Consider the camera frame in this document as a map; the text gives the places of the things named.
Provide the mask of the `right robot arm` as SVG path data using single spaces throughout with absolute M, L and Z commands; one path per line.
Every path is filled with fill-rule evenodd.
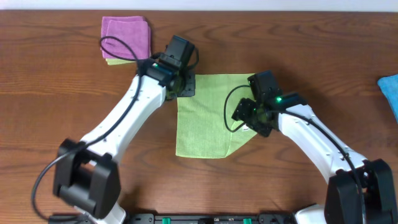
M 267 137 L 275 129 L 315 164 L 328 187 L 324 205 L 294 214 L 296 223 L 397 223 L 392 171 L 382 159 L 370 161 L 333 134 L 298 94 L 266 100 L 243 98 L 232 118 Z

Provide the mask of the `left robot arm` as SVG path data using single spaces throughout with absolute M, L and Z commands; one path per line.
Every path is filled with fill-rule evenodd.
M 164 60 L 140 63 L 125 95 L 111 112 L 80 141 L 61 143 L 53 194 L 91 223 L 124 223 L 119 163 L 146 119 L 165 101 L 195 94 L 194 65 Z

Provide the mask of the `green microfiber cloth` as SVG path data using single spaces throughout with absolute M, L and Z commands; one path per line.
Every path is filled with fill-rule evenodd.
M 237 151 L 257 133 L 231 119 L 241 98 L 252 97 L 248 74 L 196 75 L 195 95 L 178 98 L 176 155 L 221 159 Z

